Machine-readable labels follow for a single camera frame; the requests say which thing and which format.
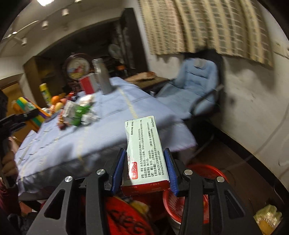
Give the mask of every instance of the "blue tablecloth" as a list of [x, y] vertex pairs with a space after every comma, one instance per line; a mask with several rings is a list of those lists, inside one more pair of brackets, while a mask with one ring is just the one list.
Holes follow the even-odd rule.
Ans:
[[120, 147], [127, 148], [128, 120], [153, 115], [163, 149], [177, 152], [196, 145], [182, 120], [164, 104], [121, 78], [111, 78], [111, 83], [116, 87], [112, 93], [94, 94], [92, 110], [97, 112], [99, 121], [61, 131], [58, 118], [54, 117], [43, 123], [38, 133], [28, 134], [15, 156], [21, 199], [27, 200], [27, 194], [36, 194], [37, 199], [46, 197], [50, 187], [57, 186], [66, 176], [85, 177], [100, 162], [116, 157]]

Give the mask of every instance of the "fan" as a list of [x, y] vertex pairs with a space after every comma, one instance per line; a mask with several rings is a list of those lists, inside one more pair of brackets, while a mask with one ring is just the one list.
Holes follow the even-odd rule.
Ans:
[[113, 58], [119, 60], [119, 62], [121, 64], [124, 64], [124, 60], [123, 60], [120, 46], [118, 46], [116, 44], [110, 44], [108, 46], [108, 52]]
[[17, 25], [18, 19], [19, 19], [19, 15], [16, 17], [16, 19], [11, 24], [11, 26], [8, 30], [8, 36], [3, 38], [2, 41], [0, 42], [0, 45], [2, 45], [1, 50], [0, 50], [0, 54], [4, 50], [7, 43], [11, 40], [14, 40], [16, 43], [21, 44], [22, 47], [26, 46], [27, 38], [25, 38], [25, 35], [32, 29], [32, 27], [34, 27], [35, 23], [39, 22], [38, 20], [33, 21], [32, 23], [24, 26], [22, 29], [15, 31], [14, 29], [15, 29], [15, 26]]

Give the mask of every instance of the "red box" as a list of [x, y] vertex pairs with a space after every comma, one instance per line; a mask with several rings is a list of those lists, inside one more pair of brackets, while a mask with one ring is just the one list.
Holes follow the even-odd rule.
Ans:
[[94, 73], [85, 75], [82, 78], [78, 79], [78, 81], [87, 95], [93, 94], [98, 91], [98, 84], [96, 82]]

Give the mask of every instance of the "orange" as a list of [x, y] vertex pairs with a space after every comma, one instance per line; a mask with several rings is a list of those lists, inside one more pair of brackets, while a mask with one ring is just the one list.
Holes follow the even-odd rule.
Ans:
[[60, 97], [59, 96], [53, 96], [51, 98], [51, 104], [56, 105], [56, 103], [60, 102]]

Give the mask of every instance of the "yellow container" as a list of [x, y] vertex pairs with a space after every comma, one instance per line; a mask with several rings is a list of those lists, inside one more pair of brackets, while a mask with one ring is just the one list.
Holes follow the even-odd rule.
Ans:
[[42, 96], [47, 104], [48, 107], [51, 106], [51, 94], [48, 90], [47, 84], [46, 83], [42, 83], [40, 86], [40, 91], [42, 93]]

